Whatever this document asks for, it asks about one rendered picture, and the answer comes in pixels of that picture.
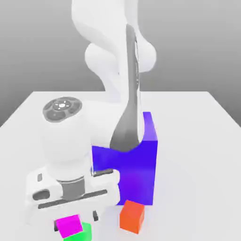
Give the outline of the small green cube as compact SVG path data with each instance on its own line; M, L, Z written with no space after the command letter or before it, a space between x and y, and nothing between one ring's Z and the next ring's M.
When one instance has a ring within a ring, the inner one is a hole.
M92 241L92 227L90 223L82 222L83 231L64 238L64 241Z

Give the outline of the small orange cube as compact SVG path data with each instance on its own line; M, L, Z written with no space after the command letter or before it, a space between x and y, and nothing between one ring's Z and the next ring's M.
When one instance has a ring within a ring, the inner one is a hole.
M139 234L145 217L145 205L126 200L120 212L120 228Z

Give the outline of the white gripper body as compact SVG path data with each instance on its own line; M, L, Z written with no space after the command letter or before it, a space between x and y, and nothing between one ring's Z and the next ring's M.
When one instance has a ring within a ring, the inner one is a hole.
M26 222L30 225L47 225L77 214L90 219L94 210L100 213L120 200L118 185L97 186L72 201L62 198L60 185L27 185L25 193Z

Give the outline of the small magenta cube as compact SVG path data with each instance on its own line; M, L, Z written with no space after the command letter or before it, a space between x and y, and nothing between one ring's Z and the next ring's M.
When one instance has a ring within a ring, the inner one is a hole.
M62 238L66 238L83 231L79 215L57 219L56 224L58 227L58 232Z

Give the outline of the large blue box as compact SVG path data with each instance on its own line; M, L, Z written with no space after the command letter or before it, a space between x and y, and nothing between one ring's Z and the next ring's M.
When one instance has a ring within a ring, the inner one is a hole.
M152 114L143 113L145 132L142 142L129 152L119 152L93 146L94 170L116 169L120 172L120 201L126 200L143 205L153 204L158 138Z

